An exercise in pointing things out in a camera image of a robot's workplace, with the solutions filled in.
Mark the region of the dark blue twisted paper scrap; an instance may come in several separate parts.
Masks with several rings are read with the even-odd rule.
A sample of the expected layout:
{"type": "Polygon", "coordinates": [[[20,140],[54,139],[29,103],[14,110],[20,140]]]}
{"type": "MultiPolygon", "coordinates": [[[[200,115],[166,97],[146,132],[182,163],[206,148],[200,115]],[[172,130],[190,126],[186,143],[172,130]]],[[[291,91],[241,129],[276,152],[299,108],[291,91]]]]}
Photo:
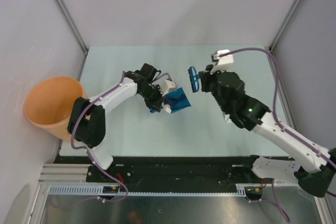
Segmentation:
{"type": "Polygon", "coordinates": [[[179,96],[169,97],[171,108],[177,110],[180,108],[186,108],[189,105],[186,95],[181,94],[179,96]]]}

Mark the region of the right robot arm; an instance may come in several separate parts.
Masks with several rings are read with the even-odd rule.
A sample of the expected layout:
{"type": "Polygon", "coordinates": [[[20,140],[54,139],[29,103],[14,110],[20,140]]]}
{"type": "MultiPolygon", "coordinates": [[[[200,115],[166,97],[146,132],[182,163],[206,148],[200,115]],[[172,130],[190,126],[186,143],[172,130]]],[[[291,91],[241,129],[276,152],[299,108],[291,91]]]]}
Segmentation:
{"type": "Polygon", "coordinates": [[[224,115],[240,129],[269,140],[286,152],[289,160],[258,157],[242,169],[243,179],[254,183],[273,178],[297,183],[305,192],[324,197],[335,176],[335,150],[307,139],[284,124],[265,104],[245,92],[245,84],[234,72],[215,71],[208,65],[198,73],[203,92],[213,95],[224,115]]]}

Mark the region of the blue hand brush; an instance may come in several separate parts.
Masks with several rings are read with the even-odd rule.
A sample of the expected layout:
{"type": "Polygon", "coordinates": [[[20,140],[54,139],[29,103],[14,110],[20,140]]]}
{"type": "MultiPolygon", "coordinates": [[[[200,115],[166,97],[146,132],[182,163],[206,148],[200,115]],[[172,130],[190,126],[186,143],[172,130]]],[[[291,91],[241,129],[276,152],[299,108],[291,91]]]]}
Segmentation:
{"type": "Polygon", "coordinates": [[[195,67],[190,66],[188,68],[188,75],[189,75],[189,79],[190,79],[190,84],[191,84],[191,89],[193,93],[199,92],[200,90],[200,83],[199,83],[199,74],[196,70],[195,67]]]}

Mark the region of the blue plastic dustpan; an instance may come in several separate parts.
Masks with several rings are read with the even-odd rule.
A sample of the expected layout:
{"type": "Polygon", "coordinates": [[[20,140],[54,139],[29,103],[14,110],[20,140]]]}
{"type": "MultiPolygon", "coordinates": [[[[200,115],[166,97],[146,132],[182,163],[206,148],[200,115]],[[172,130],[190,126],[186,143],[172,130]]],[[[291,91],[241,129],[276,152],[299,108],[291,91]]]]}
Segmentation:
{"type": "Polygon", "coordinates": [[[183,90],[178,88],[175,91],[169,92],[161,103],[160,110],[163,110],[169,114],[178,112],[182,109],[190,107],[191,104],[183,90]]]}

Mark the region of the white paper scrap right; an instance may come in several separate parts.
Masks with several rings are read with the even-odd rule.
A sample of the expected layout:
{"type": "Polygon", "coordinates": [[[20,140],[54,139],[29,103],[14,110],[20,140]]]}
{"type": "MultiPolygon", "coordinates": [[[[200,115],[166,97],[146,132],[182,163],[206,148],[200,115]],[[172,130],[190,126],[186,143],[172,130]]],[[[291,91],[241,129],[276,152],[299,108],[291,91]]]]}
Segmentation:
{"type": "Polygon", "coordinates": [[[232,120],[230,119],[230,115],[229,114],[226,114],[223,112],[223,117],[224,117],[224,121],[225,123],[232,123],[232,120]]]}

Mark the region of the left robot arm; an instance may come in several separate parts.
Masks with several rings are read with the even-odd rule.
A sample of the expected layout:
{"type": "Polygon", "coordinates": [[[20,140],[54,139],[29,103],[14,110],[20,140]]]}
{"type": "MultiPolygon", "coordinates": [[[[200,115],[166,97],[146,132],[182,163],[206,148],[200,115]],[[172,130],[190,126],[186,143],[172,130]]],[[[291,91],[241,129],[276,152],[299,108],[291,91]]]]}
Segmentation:
{"type": "Polygon", "coordinates": [[[164,105],[166,95],[176,88],[169,74],[161,84],[155,84],[159,71],[145,63],[140,70],[123,71],[121,80],[110,89],[89,99],[75,100],[67,131],[71,135],[70,144],[75,150],[84,149],[92,162],[99,167],[98,176],[105,182],[115,178],[116,169],[111,166],[112,154],[108,151],[106,138],[107,115],[119,104],[135,95],[140,95],[149,110],[160,112],[172,109],[164,105]]]}

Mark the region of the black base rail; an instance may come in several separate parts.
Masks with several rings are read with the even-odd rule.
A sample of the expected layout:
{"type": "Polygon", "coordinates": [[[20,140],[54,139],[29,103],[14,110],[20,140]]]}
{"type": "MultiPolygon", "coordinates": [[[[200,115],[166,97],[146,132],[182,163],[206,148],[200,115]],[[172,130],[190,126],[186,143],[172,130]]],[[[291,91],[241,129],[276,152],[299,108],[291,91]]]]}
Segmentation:
{"type": "Polygon", "coordinates": [[[56,164],[87,164],[86,181],[123,182],[131,193],[233,193],[237,184],[261,190],[266,180],[251,170],[255,157],[115,157],[107,173],[87,157],[57,156],[56,164]]]}

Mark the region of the small white paper scrap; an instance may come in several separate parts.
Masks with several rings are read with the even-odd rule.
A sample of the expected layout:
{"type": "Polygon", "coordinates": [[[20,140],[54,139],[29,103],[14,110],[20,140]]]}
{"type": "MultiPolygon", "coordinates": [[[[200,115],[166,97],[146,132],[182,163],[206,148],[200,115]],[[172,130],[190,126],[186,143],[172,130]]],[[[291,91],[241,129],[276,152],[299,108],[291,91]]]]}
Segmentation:
{"type": "Polygon", "coordinates": [[[168,104],[164,104],[163,105],[163,109],[167,113],[172,113],[172,109],[171,109],[171,107],[168,104]]]}

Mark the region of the orange plastic bucket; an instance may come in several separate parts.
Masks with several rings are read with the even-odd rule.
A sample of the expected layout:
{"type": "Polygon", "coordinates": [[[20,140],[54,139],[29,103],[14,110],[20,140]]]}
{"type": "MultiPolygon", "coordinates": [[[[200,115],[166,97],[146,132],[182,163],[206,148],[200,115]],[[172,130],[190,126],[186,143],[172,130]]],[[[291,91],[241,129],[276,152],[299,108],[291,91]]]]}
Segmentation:
{"type": "Polygon", "coordinates": [[[69,142],[67,127],[74,102],[86,97],[82,84],[69,76],[46,79],[33,87],[24,103],[24,113],[33,125],[69,142]]]}

